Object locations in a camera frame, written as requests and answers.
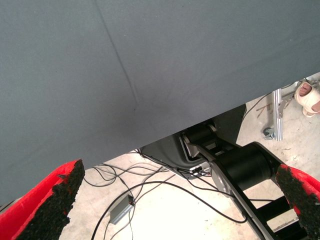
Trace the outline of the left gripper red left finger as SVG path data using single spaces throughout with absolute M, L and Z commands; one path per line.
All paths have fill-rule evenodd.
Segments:
M 82 160 L 67 162 L 0 215 L 2 240 L 57 240 L 85 176 Z

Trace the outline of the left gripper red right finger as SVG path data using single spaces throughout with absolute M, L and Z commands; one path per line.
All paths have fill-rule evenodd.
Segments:
M 309 239 L 318 240 L 320 238 L 320 181 L 286 164 L 278 167 L 275 178 Z

